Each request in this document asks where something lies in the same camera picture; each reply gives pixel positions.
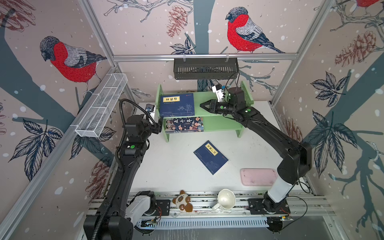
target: mesh basket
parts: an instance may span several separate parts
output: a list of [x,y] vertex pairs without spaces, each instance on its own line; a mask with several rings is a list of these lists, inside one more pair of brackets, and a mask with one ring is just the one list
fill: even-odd
[[237,58],[176,58],[173,70],[177,80],[236,79],[238,71]]
[[80,121],[76,133],[81,137],[99,137],[128,79],[125,74],[113,73],[92,106]]

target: white mug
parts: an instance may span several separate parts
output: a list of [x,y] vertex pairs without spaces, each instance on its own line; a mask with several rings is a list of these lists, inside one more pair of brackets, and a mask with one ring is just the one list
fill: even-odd
[[213,211],[216,211],[218,208],[222,210],[230,210],[235,206],[236,197],[231,190],[223,189],[218,193],[217,201],[218,204],[212,207]]

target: yellow title label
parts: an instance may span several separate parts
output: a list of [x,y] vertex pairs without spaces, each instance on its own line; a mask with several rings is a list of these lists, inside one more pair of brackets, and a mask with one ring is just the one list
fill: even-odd
[[206,148],[208,148],[208,150],[214,155],[216,156],[217,154],[217,151],[209,144],[207,143],[207,145],[205,146]]
[[179,102],[180,101],[180,96],[176,97],[164,97],[163,98],[163,103],[168,103],[168,102]]

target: green bookshelf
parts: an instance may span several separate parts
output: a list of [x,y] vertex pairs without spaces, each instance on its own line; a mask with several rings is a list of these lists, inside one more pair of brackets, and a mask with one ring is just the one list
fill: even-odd
[[[249,92],[248,87],[245,85],[245,83],[242,81],[240,84],[241,89],[245,93],[245,100],[247,102],[247,105],[253,104],[253,98],[252,95]],[[157,94],[156,94],[156,115],[160,118],[159,114],[159,105],[162,95],[169,95],[173,93],[166,93],[164,94],[163,89],[161,87],[161,84],[159,84],[157,88]],[[192,93],[194,95],[194,104],[195,104],[195,117],[203,117],[203,123],[204,123],[204,132],[207,131],[227,131],[227,130],[235,130],[237,137],[241,137],[242,132],[244,130],[243,125],[240,123],[230,120],[228,118],[223,117],[220,114],[214,114],[210,113],[200,107],[200,104],[203,102],[206,102],[211,99],[216,99],[216,94],[212,91],[207,92],[195,92]],[[166,142],[169,142],[169,134],[166,134],[165,132],[165,120],[166,119],[172,119],[172,118],[186,118],[186,117],[192,117],[192,116],[180,116],[180,117],[165,117],[164,123],[163,123],[163,135],[166,139]],[[191,132],[188,134],[199,134],[198,132]]]

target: book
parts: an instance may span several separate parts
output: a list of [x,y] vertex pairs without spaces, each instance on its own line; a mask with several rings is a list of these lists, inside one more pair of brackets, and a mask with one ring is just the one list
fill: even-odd
[[194,154],[200,159],[204,166],[214,175],[228,159],[210,142],[205,142]]
[[195,103],[192,93],[176,93],[160,97],[159,114],[161,117],[179,117],[195,115]]
[[166,133],[181,133],[181,132],[203,132],[203,118],[172,118],[165,119]]

